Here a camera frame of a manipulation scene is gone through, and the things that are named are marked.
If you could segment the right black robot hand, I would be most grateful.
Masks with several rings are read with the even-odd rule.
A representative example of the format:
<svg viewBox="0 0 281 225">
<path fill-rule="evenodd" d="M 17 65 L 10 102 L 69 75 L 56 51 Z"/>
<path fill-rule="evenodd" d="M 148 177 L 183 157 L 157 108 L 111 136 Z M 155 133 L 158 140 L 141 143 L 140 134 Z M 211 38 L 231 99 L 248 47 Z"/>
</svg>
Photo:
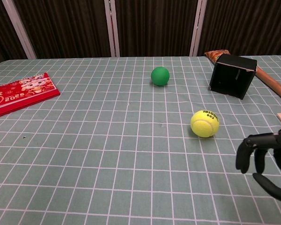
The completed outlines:
<svg viewBox="0 0 281 225">
<path fill-rule="evenodd" d="M 250 165 L 250 156 L 254 154 L 256 172 L 255 181 L 273 198 L 281 201 L 281 188 L 273 184 L 262 173 L 265 169 L 265 155 L 269 149 L 274 150 L 274 159 L 281 170 L 281 129 L 277 133 L 249 135 L 243 139 L 237 149 L 236 169 L 247 173 Z"/>
</svg>

